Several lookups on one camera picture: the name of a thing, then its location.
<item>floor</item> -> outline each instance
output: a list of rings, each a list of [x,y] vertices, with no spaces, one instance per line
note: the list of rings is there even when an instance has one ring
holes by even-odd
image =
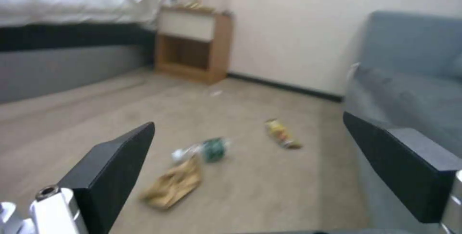
[[[284,150],[264,131],[279,118],[304,145]],[[368,218],[341,105],[236,79],[212,87],[150,70],[0,106],[0,200],[23,214],[91,147],[144,122],[156,135],[114,234],[219,234],[358,229]],[[226,158],[205,165],[202,185],[160,212],[138,200],[175,149],[227,137]]]

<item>crumpled paper bag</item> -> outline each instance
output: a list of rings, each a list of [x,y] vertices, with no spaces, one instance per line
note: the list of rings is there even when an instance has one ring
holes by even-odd
[[[195,190],[201,181],[200,159],[194,155],[183,164],[168,170],[140,198],[155,208],[168,209]]]

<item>sofa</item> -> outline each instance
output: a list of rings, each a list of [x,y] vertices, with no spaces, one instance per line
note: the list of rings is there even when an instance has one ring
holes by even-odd
[[[374,12],[358,62],[345,96],[346,112],[414,129],[427,143],[437,144],[432,156],[448,151],[462,158],[462,19]],[[419,222],[353,143],[372,226],[437,233],[439,225]]]

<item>nightstand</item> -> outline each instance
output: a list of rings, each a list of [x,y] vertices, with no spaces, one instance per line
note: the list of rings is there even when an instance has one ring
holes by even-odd
[[[233,34],[231,17],[163,7],[156,40],[156,70],[214,84],[226,78]]]

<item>white drawer front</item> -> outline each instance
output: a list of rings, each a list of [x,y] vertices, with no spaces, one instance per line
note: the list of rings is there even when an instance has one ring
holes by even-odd
[[[160,12],[160,33],[209,42],[215,31],[215,18],[183,11]]]

